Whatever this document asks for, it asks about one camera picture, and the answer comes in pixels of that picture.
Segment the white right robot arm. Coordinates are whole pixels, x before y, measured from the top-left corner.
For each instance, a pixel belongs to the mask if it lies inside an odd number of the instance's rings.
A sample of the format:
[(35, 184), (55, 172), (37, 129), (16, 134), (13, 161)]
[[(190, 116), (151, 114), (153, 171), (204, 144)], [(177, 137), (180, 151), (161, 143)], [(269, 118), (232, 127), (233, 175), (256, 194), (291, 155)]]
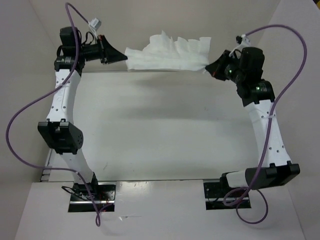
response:
[(253, 190), (284, 186), (300, 174), (300, 166), (292, 163), (286, 151), (277, 121), (272, 84), (262, 78), (265, 56), (256, 47), (245, 47), (237, 57), (225, 50), (216, 61), (213, 76), (230, 80), (251, 120), (258, 149), (258, 166), (224, 173), (220, 193), (229, 197), (237, 188)]

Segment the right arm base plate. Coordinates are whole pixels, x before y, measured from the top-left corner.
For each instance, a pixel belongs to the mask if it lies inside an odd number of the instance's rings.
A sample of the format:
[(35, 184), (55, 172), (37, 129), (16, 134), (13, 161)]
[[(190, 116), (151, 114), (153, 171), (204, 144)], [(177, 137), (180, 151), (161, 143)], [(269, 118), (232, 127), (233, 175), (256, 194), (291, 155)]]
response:
[[(233, 206), (225, 206), (223, 203), (223, 199), (225, 195), (231, 191), (231, 188), (224, 188), (222, 184), (218, 180), (212, 181), (204, 181), (203, 182), (204, 188), (204, 198), (205, 198), (205, 207), (207, 211), (210, 210), (229, 210), (235, 209), (236, 205)], [(234, 192), (230, 194), (226, 202), (230, 203), (237, 200), (241, 195), (244, 193), (244, 190)], [(239, 209), (250, 209), (251, 203), (248, 196), (246, 196), (238, 207)]]

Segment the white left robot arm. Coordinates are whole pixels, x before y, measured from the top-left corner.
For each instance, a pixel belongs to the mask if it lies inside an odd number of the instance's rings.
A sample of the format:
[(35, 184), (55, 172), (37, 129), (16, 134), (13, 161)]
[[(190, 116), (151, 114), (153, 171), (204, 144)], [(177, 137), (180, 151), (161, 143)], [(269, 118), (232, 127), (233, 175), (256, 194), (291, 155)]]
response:
[(64, 27), (59, 36), (61, 45), (54, 62), (56, 91), (45, 121), (37, 129), (50, 149), (53, 149), (72, 170), (73, 189), (88, 200), (99, 196), (95, 173), (82, 152), (83, 132), (74, 125), (76, 91), (85, 64), (100, 61), (103, 65), (125, 62), (129, 71), (199, 72), (209, 64), (210, 37), (173, 40), (165, 32), (152, 35), (142, 50), (115, 49), (94, 26), (82, 35), (76, 27)]

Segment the white pleated skirt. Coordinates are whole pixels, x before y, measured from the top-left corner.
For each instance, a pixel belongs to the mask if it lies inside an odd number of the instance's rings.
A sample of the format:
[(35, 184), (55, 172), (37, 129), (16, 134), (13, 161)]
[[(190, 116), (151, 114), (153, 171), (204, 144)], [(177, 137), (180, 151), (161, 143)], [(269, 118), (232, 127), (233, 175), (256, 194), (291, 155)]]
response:
[(126, 48), (125, 61), (129, 71), (200, 72), (209, 64), (211, 37), (177, 40), (164, 31), (149, 37), (142, 50)]

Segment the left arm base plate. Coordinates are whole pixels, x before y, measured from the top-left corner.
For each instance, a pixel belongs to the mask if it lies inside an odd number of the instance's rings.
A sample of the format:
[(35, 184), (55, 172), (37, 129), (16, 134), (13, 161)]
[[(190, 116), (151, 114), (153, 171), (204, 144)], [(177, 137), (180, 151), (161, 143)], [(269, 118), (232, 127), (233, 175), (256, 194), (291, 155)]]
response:
[[(87, 192), (77, 190), (75, 186), (62, 186), (70, 195), (69, 213), (95, 212), (90, 196)], [(97, 193), (91, 193), (97, 209), (101, 212), (115, 211), (116, 182), (99, 182)]]

